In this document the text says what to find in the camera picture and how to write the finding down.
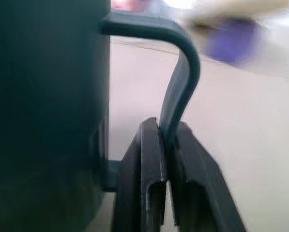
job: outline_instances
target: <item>purple object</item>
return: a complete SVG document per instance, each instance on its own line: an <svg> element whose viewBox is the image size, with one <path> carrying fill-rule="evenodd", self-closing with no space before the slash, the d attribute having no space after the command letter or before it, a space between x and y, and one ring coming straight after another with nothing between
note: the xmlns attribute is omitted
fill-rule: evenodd
<svg viewBox="0 0 289 232"><path fill-rule="evenodd" d="M209 34L206 53L213 59L238 64L251 50L258 24L247 19L227 19L221 27Z"/></svg>

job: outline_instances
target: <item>white floor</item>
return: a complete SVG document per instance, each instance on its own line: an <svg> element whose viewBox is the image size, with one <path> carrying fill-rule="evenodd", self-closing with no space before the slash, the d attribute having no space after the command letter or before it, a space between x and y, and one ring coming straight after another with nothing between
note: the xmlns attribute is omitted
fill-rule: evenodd
<svg viewBox="0 0 289 232"><path fill-rule="evenodd" d="M248 231L289 232L289 72L268 60L279 50L263 52L263 65L245 70L201 55L201 79L183 121L218 161ZM165 43L112 40L112 159L123 157L141 121L159 117L177 58ZM110 231L113 199L106 196L89 231ZM169 198L163 231L176 231Z"/></svg>

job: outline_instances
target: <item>beige floor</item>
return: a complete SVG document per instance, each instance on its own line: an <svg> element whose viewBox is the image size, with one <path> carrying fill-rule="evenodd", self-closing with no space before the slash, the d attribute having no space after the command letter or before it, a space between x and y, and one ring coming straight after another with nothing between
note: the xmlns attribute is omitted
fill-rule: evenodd
<svg viewBox="0 0 289 232"><path fill-rule="evenodd" d="M289 71L279 50L266 52L243 70L201 55L201 79L183 121L218 161L248 231L289 232ZM112 40L112 159L122 158L141 121L159 117L177 58L165 43ZM110 230L113 199L106 196L89 231ZM167 199L163 231L171 232Z"/></svg>

